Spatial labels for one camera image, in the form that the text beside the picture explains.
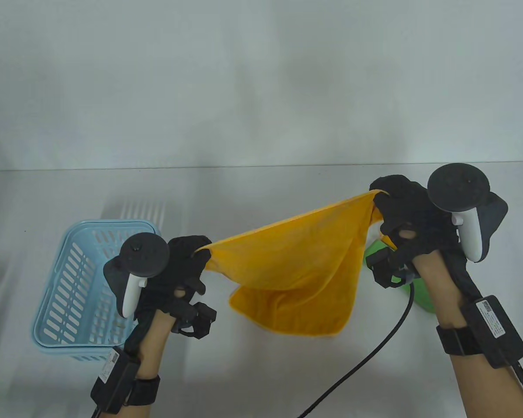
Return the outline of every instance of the light blue basket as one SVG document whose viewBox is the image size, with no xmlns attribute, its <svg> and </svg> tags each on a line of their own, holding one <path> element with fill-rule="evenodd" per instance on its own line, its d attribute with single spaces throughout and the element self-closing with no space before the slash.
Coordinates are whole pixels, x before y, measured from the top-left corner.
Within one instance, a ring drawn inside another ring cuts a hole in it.
<svg viewBox="0 0 523 418">
<path fill-rule="evenodd" d="M 106 360 L 134 328 L 116 312 L 116 298 L 103 274 L 135 233 L 156 233 L 142 220 L 83 221 L 66 232 L 33 323 L 33 341 L 46 354 L 80 361 Z"/>
</svg>

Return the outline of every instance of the table surface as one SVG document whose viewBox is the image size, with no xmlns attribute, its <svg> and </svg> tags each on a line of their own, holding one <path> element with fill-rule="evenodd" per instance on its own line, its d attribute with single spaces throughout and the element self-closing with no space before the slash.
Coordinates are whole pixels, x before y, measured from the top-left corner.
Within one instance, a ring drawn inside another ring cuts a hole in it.
<svg viewBox="0 0 523 418">
<path fill-rule="evenodd" d="M 469 265 L 523 337 L 523 163 L 477 165 L 510 211 L 489 257 Z M 62 234 L 83 219 L 150 219 L 162 235 L 218 240 L 361 194 L 382 175 L 421 183 L 437 165 L 0 172 L 0 418 L 88 417 L 99 363 L 46 356 L 30 329 Z M 363 269 L 351 321 L 335 338 L 271 334 L 232 312 L 236 285 L 205 273 L 217 322 L 203 340 L 172 335 L 152 416 L 295 417 L 391 330 L 407 304 Z M 415 307 L 393 340 L 311 416 L 463 417 L 433 315 Z"/>
</svg>

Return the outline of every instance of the towel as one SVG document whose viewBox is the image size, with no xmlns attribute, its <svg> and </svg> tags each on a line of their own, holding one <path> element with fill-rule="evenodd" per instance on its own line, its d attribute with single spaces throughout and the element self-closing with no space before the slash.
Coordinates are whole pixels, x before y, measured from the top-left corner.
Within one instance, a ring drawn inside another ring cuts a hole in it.
<svg viewBox="0 0 523 418">
<path fill-rule="evenodd" d="M 368 228 L 382 220 L 378 192 L 207 245 L 206 270 L 240 284 L 231 307 L 266 329 L 337 335 L 353 311 Z"/>
</svg>

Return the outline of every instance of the barcode label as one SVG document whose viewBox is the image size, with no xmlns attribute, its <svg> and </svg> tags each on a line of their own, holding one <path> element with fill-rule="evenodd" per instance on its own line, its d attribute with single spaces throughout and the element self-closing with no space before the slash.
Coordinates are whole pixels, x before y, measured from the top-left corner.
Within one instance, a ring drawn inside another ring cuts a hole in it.
<svg viewBox="0 0 523 418">
<path fill-rule="evenodd" d="M 118 354 L 116 350 L 112 349 L 109 357 L 106 359 L 105 365 L 102 367 L 102 370 L 98 375 L 98 378 L 100 378 L 103 383 L 106 383 L 106 381 L 109 379 L 109 376 L 112 373 L 112 369 L 114 369 L 114 365 L 116 364 L 116 360 L 118 360 L 119 356 L 120 354 Z"/>
<path fill-rule="evenodd" d="M 505 334 L 505 329 L 502 327 L 498 317 L 492 310 L 490 303 L 487 300 L 481 300 L 477 302 L 476 307 L 479 309 L 480 314 L 484 318 L 486 325 L 490 328 L 490 332 L 494 338 L 500 338 Z"/>
</svg>

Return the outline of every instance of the forearm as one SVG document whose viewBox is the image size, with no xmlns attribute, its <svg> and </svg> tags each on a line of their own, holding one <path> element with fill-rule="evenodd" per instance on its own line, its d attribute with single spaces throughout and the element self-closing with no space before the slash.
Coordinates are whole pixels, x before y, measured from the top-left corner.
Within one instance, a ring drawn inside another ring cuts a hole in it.
<svg viewBox="0 0 523 418">
<path fill-rule="evenodd" d="M 176 319 L 162 313 L 160 310 L 156 311 L 151 328 L 139 346 L 138 357 L 142 363 L 138 369 L 136 378 L 148 380 L 155 378 L 159 374 L 166 339 L 170 334 L 175 320 Z M 101 418 L 147 418 L 150 409 L 150 405 L 124 406 L 118 414 L 102 414 Z"/>
<path fill-rule="evenodd" d="M 465 299 L 439 251 L 413 260 L 425 281 L 442 328 L 467 326 L 459 308 Z M 494 369 L 482 354 L 450 356 L 468 418 L 523 418 L 523 389 L 511 368 Z"/>
</svg>

